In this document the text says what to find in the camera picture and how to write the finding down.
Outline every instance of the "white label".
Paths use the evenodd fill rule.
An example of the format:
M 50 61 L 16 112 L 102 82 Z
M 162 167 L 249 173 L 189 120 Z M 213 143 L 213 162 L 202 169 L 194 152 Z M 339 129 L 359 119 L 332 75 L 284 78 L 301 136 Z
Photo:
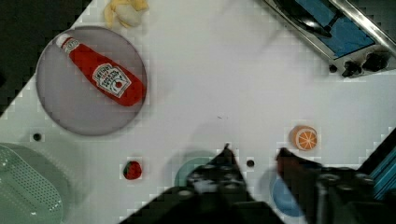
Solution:
M 74 38 L 70 38 L 67 40 L 66 43 L 64 43 L 64 51 L 69 54 L 73 49 L 76 49 L 79 45 L 78 40 Z
M 99 88 L 119 98 L 132 83 L 121 69 L 113 67 L 109 63 L 104 63 L 97 67 L 92 77 Z

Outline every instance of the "orange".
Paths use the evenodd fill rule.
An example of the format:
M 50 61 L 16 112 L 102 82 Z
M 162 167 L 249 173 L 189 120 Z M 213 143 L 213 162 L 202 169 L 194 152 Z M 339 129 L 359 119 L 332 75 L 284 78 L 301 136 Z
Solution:
M 291 130 L 290 140 L 300 150 L 311 150 L 318 144 L 317 131 L 309 126 L 296 126 Z

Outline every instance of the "round plate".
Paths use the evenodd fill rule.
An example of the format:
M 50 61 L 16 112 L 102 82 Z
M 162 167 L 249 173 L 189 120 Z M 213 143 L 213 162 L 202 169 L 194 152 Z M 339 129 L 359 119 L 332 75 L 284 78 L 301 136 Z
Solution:
M 121 35 L 93 26 L 63 34 L 119 63 L 147 87 L 145 66 L 131 43 Z M 145 98 L 125 107 L 103 95 L 55 45 L 57 37 L 46 46 L 36 68 L 38 97 L 49 116 L 66 130 L 82 135 L 113 133 L 133 120 Z

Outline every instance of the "white countertop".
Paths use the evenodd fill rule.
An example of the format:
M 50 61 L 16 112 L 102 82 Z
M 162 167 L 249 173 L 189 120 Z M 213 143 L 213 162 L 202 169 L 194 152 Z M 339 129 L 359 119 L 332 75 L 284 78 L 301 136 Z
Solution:
M 107 1 L 93 0 L 75 26 L 104 26 Z M 143 24 L 115 31 L 148 69 L 148 99 L 138 119 L 107 136 L 65 131 L 39 103 L 33 77 L 0 118 L 0 142 L 50 158 L 73 183 L 76 206 L 65 223 L 118 223 L 172 187 L 186 154 L 215 155 L 231 142 L 254 197 L 290 130 L 307 124 L 318 147 L 299 156 L 359 166 L 396 126 L 396 71 L 341 79 L 260 7 L 258 0 L 149 0 Z M 42 142 L 32 134 L 43 133 Z M 143 160 L 142 180 L 121 171 Z M 256 162 L 246 167 L 247 159 Z

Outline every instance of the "plush toy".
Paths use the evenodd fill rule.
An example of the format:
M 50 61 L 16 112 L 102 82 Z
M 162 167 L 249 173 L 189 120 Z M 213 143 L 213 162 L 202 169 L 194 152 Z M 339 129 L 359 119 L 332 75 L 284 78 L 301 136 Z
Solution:
M 108 28 L 113 26 L 115 16 L 126 28 L 138 26 L 142 21 L 143 13 L 148 8 L 146 0 L 111 0 L 105 8 L 106 26 Z

